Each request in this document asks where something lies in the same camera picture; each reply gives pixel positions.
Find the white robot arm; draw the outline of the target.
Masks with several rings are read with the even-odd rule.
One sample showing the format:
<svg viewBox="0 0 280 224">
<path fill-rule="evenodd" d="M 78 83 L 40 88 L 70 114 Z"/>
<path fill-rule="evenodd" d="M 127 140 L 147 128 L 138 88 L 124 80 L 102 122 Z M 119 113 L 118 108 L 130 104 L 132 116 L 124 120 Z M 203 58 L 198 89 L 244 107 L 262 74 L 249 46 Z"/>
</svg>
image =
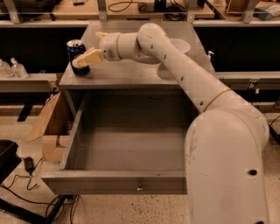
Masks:
<svg viewBox="0 0 280 224">
<path fill-rule="evenodd" d="M 177 49 L 157 24 L 97 37 L 98 48 L 76 56 L 74 67 L 155 60 L 199 111 L 185 137 L 191 224 L 270 224 L 262 161 L 270 128 L 264 115 Z"/>
</svg>

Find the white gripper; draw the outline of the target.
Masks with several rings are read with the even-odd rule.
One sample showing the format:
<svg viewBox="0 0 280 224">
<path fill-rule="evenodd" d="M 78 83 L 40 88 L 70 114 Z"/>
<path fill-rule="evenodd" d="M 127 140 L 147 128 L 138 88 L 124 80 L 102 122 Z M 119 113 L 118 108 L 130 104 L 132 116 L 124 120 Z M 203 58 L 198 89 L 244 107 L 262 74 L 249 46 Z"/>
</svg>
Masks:
<svg viewBox="0 0 280 224">
<path fill-rule="evenodd" d="M 95 36 L 99 42 L 100 49 L 94 47 L 89 48 L 83 54 L 76 56 L 72 60 L 72 66 L 75 68 L 83 68 L 90 65 L 99 64 L 105 58 L 109 61 L 118 61 L 120 56 L 117 51 L 117 40 L 120 34 L 117 33 L 106 33 L 97 31 Z"/>
</svg>

